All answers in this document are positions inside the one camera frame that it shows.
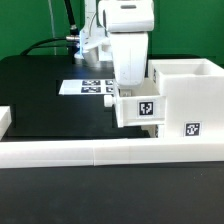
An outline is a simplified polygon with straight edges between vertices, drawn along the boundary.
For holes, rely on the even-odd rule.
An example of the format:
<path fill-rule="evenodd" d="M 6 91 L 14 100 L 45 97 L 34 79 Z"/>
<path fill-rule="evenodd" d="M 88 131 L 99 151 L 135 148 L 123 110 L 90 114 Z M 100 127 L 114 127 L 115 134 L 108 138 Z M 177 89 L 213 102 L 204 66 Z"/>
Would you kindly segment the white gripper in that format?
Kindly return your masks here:
<path fill-rule="evenodd" d="M 110 43 L 118 88 L 140 87 L 145 76 L 148 34 L 146 32 L 111 33 Z"/>

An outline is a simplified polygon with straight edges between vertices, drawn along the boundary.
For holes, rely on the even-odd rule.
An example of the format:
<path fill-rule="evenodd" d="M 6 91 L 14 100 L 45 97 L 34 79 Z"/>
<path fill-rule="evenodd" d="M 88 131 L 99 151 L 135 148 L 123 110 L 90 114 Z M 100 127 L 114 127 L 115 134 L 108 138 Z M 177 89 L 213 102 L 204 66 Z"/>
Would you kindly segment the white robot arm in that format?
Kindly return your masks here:
<path fill-rule="evenodd" d="M 84 0 L 85 25 L 76 58 L 99 67 L 112 63 L 119 89 L 142 85 L 148 32 L 154 29 L 153 0 Z"/>

